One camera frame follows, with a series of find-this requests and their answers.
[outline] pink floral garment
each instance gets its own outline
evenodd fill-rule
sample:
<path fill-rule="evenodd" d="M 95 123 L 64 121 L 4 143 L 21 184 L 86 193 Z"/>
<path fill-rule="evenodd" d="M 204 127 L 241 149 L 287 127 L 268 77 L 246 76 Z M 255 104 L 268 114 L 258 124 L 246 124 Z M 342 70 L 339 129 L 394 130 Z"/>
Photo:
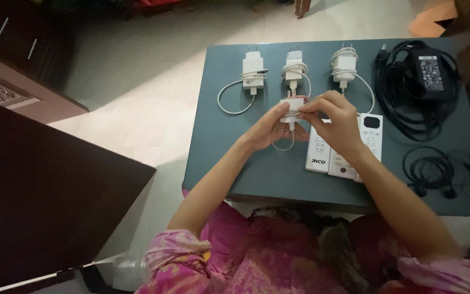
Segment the pink floral garment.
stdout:
<path fill-rule="evenodd" d="M 209 267 L 210 242 L 186 230 L 164 231 L 145 255 L 151 275 L 136 293 L 346 293 L 317 262 L 314 240 L 302 224 L 255 217 L 219 269 Z M 381 293 L 470 293 L 469 260 L 423 265 L 400 257 L 398 268 L 404 278 L 386 283 Z"/>

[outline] remote display screen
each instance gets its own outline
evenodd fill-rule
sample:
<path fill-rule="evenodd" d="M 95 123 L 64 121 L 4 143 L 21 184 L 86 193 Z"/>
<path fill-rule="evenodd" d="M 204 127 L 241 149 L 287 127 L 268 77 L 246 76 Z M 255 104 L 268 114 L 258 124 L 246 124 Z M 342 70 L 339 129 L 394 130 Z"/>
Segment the remote display screen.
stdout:
<path fill-rule="evenodd" d="M 364 117 L 364 126 L 366 128 L 378 129 L 380 128 L 380 119 L 376 117 Z"/>

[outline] dark wooden cabinet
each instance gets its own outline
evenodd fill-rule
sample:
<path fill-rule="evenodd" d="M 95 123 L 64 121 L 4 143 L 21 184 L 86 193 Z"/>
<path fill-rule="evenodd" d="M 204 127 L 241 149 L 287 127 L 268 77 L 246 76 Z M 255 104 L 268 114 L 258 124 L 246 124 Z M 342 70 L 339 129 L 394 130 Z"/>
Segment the dark wooden cabinet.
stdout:
<path fill-rule="evenodd" d="M 30 0 L 0 0 L 0 60 L 61 90 L 74 41 L 68 23 Z"/>

